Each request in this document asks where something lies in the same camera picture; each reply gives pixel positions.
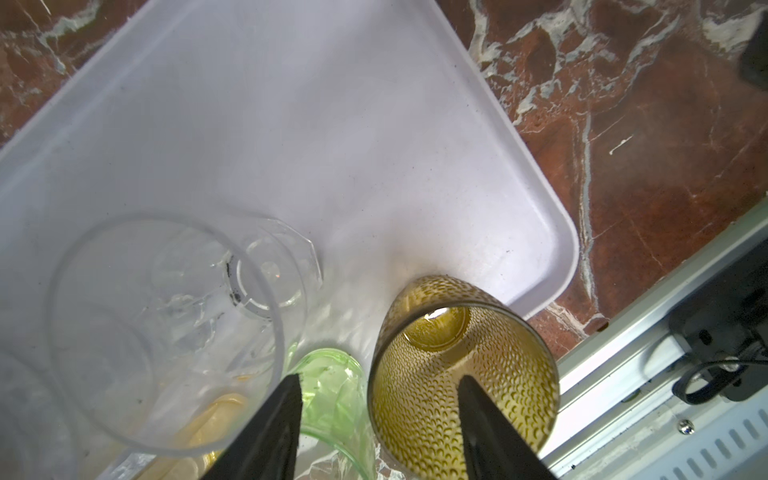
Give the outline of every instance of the glass rim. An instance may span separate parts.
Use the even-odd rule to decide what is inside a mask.
[[[72,462],[72,469],[70,472],[63,472],[65,475],[69,475],[65,478],[71,478],[75,480],[81,473],[81,459],[78,453],[81,451],[81,439],[78,434],[77,426],[74,419],[71,417],[70,409],[61,395],[61,391],[57,388],[58,385],[53,379],[48,378],[44,373],[39,372],[32,364],[24,360],[10,349],[9,346],[0,343],[0,359],[5,357],[11,360],[11,364],[16,364],[14,368],[19,368],[24,374],[29,375],[33,382],[37,383],[42,388],[46,395],[48,395],[51,403],[58,410],[61,416],[61,427],[69,434],[70,443],[68,445],[68,456]]]
[[[288,374],[294,374],[298,373],[301,375],[301,372],[299,371],[300,367],[305,366],[308,362],[305,363],[305,360],[310,355],[313,355],[315,353],[342,353],[345,357],[348,358],[348,360],[352,360],[354,362],[354,366],[357,367],[359,373],[360,373],[360,379],[361,381],[364,381],[366,379],[366,373],[362,369],[362,366],[360,365],[360,362],[357,361],[356,358],[345,352],[344,350],[337,349],[334,347],[323,347],[319,349],[314,349],[309,351],[305,356],[301,357],[299,361],[296,363],[296,365],[288,372]],[[357,459],[357,457],[349,451],[347,447],[344,446],[343,443],[338,442],[335,440],[331,435],[328,435],[326,432],[324,432],[321,429],[315,429],[309,425],[305,425],[304,423],[301,423],[299,427],[299,433],[302,433],[304,435],[310,436],[316,440],[319,440],[326,445],[329,445],[331,448],[338,450],[342,455],[344,455],[348,460],[350,460],[355,467],[355,470],[360,474],[360,476],[364,480],[372,480],[372,474],[373,472],[369,472],[368,474],[365,473],[365,468],[363,467],[360,460]]]
[[[51,275],[51,280],[48,284],[48,288],[45,293],[45,299],[44,299],[43,323],[45,328],[45,341],[48,344],[48,357],[49,357],[49,360],[51,361],[51,370],[54,373],[57,383],[61,385],[61,389],[65,392],[66,396],[74,403],[75,408],[78,411],[80,411],[85,416],[85,418],[88,419],[89,422],[93,423],[100,430],[102,430],[103,432],[106,432],[109,436],[117,439],[119,442],[123,442],[128,447],[140,449],[142,452],[151,453],[155,455],[162,455],[167,457],[178,457],[178,458],[195,457],[195,456],[207,454],[212,451],[225,449],[237,437],[237,435],[240,433],[242,428],[247,424],[247,420],[255,413],[255,411],[258,410],[258,408],[254,408],[251,406],[251,408],[248,409],[249,411],[248,416],[241,415],[241,418],[243,418],[243,421],[241,422],[240,425],[238,425],[236,428],[231,429],[231,431],[221,439],[215,440],[213,442],[208,442],[203,445],[198,445],[198,446],[189,447],[189,448],[172,448],[167,446],[153,445],[149,442],[136,439],[135,435],[126,435],[125,433],[119,432],[113,427],[101,421],[95,415],[92,415],[91,412],[89,412],[88,409],[85,407],[85,405],[82,404],[80,397],[75,394],[72,387],[69,385],[69,381],[65,380],[67,376],[64,375],[61,368],[61,364],[60,362],[57,361],[57,356],[55,354],[55,350],[56,350],[55,338],[54,338],[55,336],[53,333],[53,323],[54,323],[54,317],[55,317],[54,307],[56,304],[55,299],[58,293],[58,287],[62,280],[62,277],[64,276],[65,271],[67,270],[67,268],[69,268],[72,261],[79,254],[80,250],[85,245],[87,245],[90,241],[96,239],[101,233],[109,231],[124,223],[141,222],[141,221],[162,221],[167,223],[175,223],[183,227],[192,228],[202,233],[206,233],[212,236],[222,246],[227,248],[235,257],[238,257],[240,259],[240,262],[246,267],[246,269],[248,270],[248,273],[253,275],[253,278],[256,279],[257,285],[262,290],[263,295],[265,296],[265,299],[267,301],[268,307],[270,308],[270,311],[273,313],[273,315],[271,316],[271,320],[272,320],[271,323],[273,326],[273,335],[275,338],[275,350],[274,350],[275,363],[274,363],[273,372],[272,372],[272,379],[270,380],[270,385],[266,390],[266,394],[263,397],[263,400],[268,398],[269,395],[272,393],[272,391],[274,391],[274,389],[280,383],[280,380],[283,377],[283,361],[285,358],[285,350],[286,350],[285,335],[283,332],[283,322],[280,318],[280,311],[279,311],[277,302],[274,299],[274,296],[272,294],[272,290],[269,287],[269,283],[266,281],[266,278],[261,273],[260,269],[253,263],[253,261],[250,259],[245,249],[237,246],[232,240],[230,240],[230,238],[227,235],[220,232],[218,229],[212,227],[207,223],[196,220],[193,217],[189,217],[185,214],[173,214],[173,213],[164,212],[161,210],[151,210],[151,211],[143,211],[143,212],[134,212],[131,214],[122,214],[122,215],[111,217],[101,222],[98,222],[93,227],[86,230],[85,233],[83,233],[72,245],[70,245],[67,248],[67,250],[64,252],[64,254],[61,256],[61,259],[58,261],[54,269],[54,272]],[[199,413],[205,408],[206,406],[201,405],[200,408],[197,410],[197,412]]]

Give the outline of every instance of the black cable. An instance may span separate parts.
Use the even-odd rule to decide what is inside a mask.
[[[740,368],[736,372],[723,370],[715,375],[712,380],[696,392],[687,393],[690,383],[696,374],[713,367],[724,365],[738,365]],[[719,394],[728,385],[736,382],[748,366],[768,366],[768,360],[717,360],[714,362],[704,362],[688,370],[672,386],[672,393],[688,405],[700,405],[709,402],[715,395]]]

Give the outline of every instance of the green glass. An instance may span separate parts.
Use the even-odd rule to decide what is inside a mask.
[[[299,374],[304,403],[297,478],[371,480],[376,454],[360,364],[341,350],[317,349],[291,373]]]

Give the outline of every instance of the textured glass cup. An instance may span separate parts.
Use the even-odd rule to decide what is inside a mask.
[[[389,308],[368,385],[382,447],[421,478],[467,478],[458,381],[474,376],[537,452],[559,403],[541,337],[479,288],[450,276],[410,283]]]
[[[282,378],[319,286],[311,243],[283,223],[225,212],[214,221],[141,213],[103,222],[51,281],[54,371],[93,423],[143,452],[226,447]],[[187,428],[230,394],[245,405],[229,428]]]
[[[303,401],[296,477],[371,480],[376,455],[360,364],[341,350],[317,349],[292,373]]]

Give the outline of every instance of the clear glass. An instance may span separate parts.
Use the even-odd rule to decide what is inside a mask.
[[[236,393],[221,396],[185,426],[180,436],[189,446],[204,445],[211,439],[219,439],[240,418],[246,405],[247,399]],[[222,452],[208,452],[198,457],[156,458],[136,480],[198,480]]]
[[[317,349],[293,369],[303,408],[296,457],[302,480],[371,480],[376,454],[360,364],[338,349]]]
[[[281,222],[132,214],[86,233],[46,299],[52,364],[84,414],[144,452],[224,448],[279,382],[321,281],[311,243]],[[193,419],[238,395],[239,418]]]
[[[0,350],[0,476],[75,480],[78,443],[55,391],[19,358]]]

